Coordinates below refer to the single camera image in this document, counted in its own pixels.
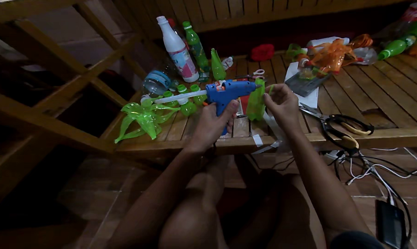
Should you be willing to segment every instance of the hand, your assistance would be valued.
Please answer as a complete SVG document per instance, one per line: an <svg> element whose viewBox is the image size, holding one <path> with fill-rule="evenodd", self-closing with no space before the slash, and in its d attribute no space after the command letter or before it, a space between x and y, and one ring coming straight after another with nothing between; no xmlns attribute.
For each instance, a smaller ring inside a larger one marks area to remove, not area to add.
<svg viewBox="0 0 417 249"><path fill-rule="evenodd" d="M271 93L265 88L264 103L284 131L301 131L298 119L298 98L286 84L275 84Z"/></svg>
<svg viewBox="0 0 417 249"><path fill-rule="evenodd" d="M204 107L186 149L205 152L221 136L224 127L227 126L227 132L232 133L233 119L236 118L238 106L238 101L230 101L220 116L216 116L215 103Z"/></svg>

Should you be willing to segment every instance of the person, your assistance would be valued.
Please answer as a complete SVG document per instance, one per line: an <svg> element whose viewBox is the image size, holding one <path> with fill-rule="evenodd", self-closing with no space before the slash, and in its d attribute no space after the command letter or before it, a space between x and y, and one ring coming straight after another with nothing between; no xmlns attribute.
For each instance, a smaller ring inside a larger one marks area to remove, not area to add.
<svg viewBox="0 0 417 249"><path fill-rule="evenodd" d="M275 176L270 170L262 171L259 176L267 175L261 181L267 187L261 189L267 191L259 201L254 200L251 215L241 213L236 220L247 220L226 238L216 205L223 193L223 171L232 158L217 157L204 168L196 162L220 137L225 124L232 132L239 103L231 101L219 117L216 106L208 105L189 143L121 220L110 247L383 248L342 183L304 135L298 98L286 84L276 84L271 96L268 92L269 87L264 103L286 133L299 175L281 176L272 171Z"/></svg>

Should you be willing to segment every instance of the scissors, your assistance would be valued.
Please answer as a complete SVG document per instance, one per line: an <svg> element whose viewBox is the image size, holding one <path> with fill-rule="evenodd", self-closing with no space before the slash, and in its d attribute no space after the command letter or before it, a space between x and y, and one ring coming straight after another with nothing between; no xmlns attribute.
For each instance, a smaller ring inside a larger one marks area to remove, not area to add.
<svg viewBox="0 0 417 249"><path fill-rule="evenodd" d="M237 76L236 78L246 78L247 77L247 78L253 78L253 79L265 79L265 77L263 76L264 73L265 73L265 70L258 69L255 72L253 72L253 74Z"/></svg>
<svg viewBox="0 0 417 249"><path fill-rule="evenodd" d="M302 111L305 111L306 113L308 113L310 115L313 115L313 116L315 116L315 117L317 117L321 120L322 129L324 131L325 138L327 140L329 140L330 142L332 142L333 144L335 144L335 145L339 146L340 148L344 149L346 152L348 152L348 154L350 156L352 156L353 154L358 152L359 143L352 136L350 136L349 134L342 133L342 132L336 130L335 128L333 128L331 123L333 122L335 124L339 124L342 127L346 128L351 133L356 134L356 135L360 135L360 136L371 135L373 133L374 129L375 129L372 125L364 124L363 122L361 122L361 121L359 121L359 120L357 120L353 117L346 116L346 115L341 115L341 114L323 115L323 114L320 114L315 109L309 107L308 105L305 105L303 103L300 103L300 104L302 106L300 106L299 108ZM361 126L361 128L363 130L360 130L360 129L354 127L348 121L355 122L356 124ZM344 144L336 142L332 137L330 137L330 135L328 133L331 133L331 134L337 136L341 140L345 140L345 141L348 141L350 143L353 143L353 147L347 147Z"/></svg>

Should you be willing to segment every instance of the blue hot glue gun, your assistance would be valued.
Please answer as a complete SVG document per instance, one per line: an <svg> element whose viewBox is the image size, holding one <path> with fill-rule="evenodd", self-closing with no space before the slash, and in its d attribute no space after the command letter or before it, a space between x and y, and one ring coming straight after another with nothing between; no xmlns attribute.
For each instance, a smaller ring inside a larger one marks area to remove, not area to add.
<svg viewBox="0 0 417 249"><path fill-rule="evenodd" d="M216 103L216 116L220 116L231 100L241 96L250 95L256 90L256 84L250 81L222 81L222 85L206 85L207 102ZM224 127L222 135L227 134L227 128Z"/></svg>

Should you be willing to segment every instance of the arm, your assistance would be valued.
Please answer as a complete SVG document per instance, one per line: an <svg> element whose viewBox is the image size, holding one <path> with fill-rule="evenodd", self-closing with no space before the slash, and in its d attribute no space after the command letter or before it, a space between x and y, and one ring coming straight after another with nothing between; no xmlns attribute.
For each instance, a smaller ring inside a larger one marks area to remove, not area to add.
<svg viewBox="0 0 417 249"><path fill-rule="evenodd" d="M121 220L110 240L112 248L146 248L156 242L164 222L177 204L190 179L200 170L200 157L221 136L233 118L239 103L231 101L221 116L216 105L205 107L192 139L167 169L144 191Z"/></svg>
<svg viewBox="0 0 417 249"><path fill-rule="evenodd" d="M286 84L277 84L264 96L267 108L289 140L305 189L318 214L328 243L344 231L371 234L355 202L301 130L298 98Z"/></svg>

